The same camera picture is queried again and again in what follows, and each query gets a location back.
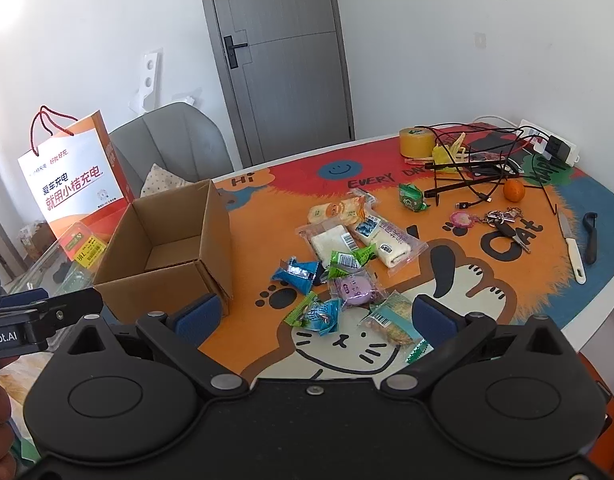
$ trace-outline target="roll of tape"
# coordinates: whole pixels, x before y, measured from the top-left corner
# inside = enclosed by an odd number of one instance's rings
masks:
[[[427,128],[405,128],[400,131],[400,153],[407,158],[432,156],[436,136]]]

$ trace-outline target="vegetable peeler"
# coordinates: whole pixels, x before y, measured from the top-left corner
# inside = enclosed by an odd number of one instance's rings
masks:
[[[596,230],[596,219],[598,213],[587,213],[583,218],[583,226],[589,233],[587,247],[584,250],[584,262],[593,265],[598,257],[598,231]]]

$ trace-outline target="gray armchair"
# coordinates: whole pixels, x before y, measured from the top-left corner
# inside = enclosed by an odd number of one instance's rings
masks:
[[[233,171],[218,126],[186,103],[158,108],[120,126],[109,136],[136,197],[154,164],[188,182]]]

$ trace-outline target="red string handle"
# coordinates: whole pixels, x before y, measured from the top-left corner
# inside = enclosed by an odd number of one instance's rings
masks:
[[[40,107],[40,111],[36,114],[36,116],[34,117],[34,120],[31,122],[31,130],[29,131],[29,141],[31,143],[31,150],[34,152],[35,156],[40,156],[40,153],[38,152],[38,150],[36,149],[36,147],[34,146],[34,125],[36,124],[36,120],[38,118],[40,118],[40,124],[42,124],[42,127],[49,132],[50,136],[53,137],[53,132],[47,127],[47,125],[44,123],[44,118],[46,117],[47,120],[55,127],[58,128],[60,131],[70,135],[73,137],[74,133],[70,132],[69,130],[63,128],[62,126],[60,126],[59,124],[56,124],[55,121],[51,118],[51,116],[49,115],[49,113],[52,113],[54,115],[57,115],[59,117],[64,117],[66,119],[71,119],[72,121],[77,121],[77,118],[72,117],[70,115],[65,115],[65,114],[61,114],[58,112],[55,112],[54,110],[51,110],[50,108],[48,108],[45,105],[42,105]]]

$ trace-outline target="door handle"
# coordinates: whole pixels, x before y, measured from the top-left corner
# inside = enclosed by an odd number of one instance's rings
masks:
[[[227,51],[227,60],[229,60],[229,68],[238,68],[238,58],[236,57],[236,49],[249,46],[248,43],[233,44],[232,36],[225,36],[225,49]]]

